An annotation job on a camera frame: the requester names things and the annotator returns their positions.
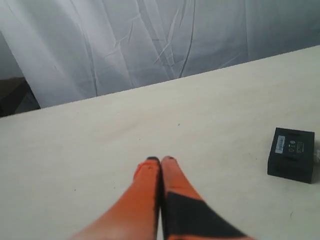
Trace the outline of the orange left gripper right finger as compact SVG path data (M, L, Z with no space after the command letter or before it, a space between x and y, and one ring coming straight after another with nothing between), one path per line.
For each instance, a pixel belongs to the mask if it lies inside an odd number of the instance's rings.
M161 168L161 216L165 240L252 239L210 208L190 184L174 157L164 157Z

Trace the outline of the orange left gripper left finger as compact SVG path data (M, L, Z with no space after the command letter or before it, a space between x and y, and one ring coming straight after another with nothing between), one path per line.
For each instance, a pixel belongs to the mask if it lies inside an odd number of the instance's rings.
M132 184L96 221L72 240L155 240L160 208L161 165L157 157L141 162Z

